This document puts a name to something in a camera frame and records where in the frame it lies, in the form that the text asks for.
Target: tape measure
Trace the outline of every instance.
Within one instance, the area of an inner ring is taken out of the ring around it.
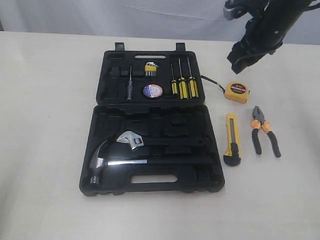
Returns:
[[[247,85],[245,85],[244,83],[241,82],[231,82],[226,86],[226,89],[224,89],[223,86],[221,86],[218,82],[201,75],[202,79],[205,79],[213,84],[216,84],[219,86],[219,88],[222,89],[224,96],[226,99],[232,100],[232,101],[236,101],[238,103],[242,103],[245,104],[248,100],[249,97],[249,89],[247,87]]]
[[[226,116],[226,128],[228,133],[228,149],[223,156],[223,161],[229,166],[237,166],[240,158],[240,137],[237,116],[228,113]]]

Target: label on tape measure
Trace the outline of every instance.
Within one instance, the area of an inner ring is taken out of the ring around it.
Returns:
[[[158,98],[163,94],[163,89],[159,85],[150,84],[143,88],[143,94],[149,98]]]
[[[246,87],[239,83],[232,84],[230,89],[236,94],[244,94],[247,91]]]

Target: white table surface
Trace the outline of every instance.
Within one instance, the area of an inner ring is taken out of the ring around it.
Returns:
[[[203,81],[220,158],[226,114],[238,117],[242,162],[222,163],[218,193],[143,192],[86,197],[79,190],[103,53],[174,50],[178,40],[0,33],[1,240],[320,239],[320,46],[284,45],[235,75],[232,42],[185,41],[200,72],[226,86],[241,81],[247,104]],[[252,110],[271,122],[251,139]]]

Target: yellow utility knife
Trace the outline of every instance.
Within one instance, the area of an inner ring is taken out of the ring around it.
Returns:
[[[226,116],[226,128],[228,131],[228,150],[223,156],[223,161],[229,166],[237,166],[241,162],[240,158],[240,137],[237,116],[228,113]]]

